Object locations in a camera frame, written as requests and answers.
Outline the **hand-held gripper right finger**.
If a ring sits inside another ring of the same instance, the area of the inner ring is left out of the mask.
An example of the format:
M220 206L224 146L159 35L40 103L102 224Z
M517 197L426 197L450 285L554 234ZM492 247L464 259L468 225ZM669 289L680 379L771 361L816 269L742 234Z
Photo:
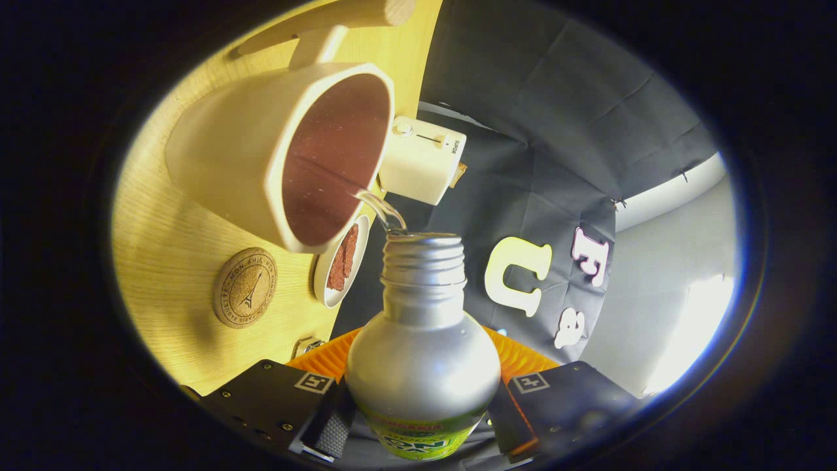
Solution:
M583 361L561 366L490 328L500 384L488 415L500 453L510 462L563 459L620 432L641 403Z

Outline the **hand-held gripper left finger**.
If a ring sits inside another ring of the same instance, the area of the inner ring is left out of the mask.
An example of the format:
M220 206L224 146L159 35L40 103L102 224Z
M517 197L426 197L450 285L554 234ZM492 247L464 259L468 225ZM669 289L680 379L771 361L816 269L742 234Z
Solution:
M197 396L213 418L280 458L333 463L343 456L356 406L343 376L358 329L282 364L261 360Z

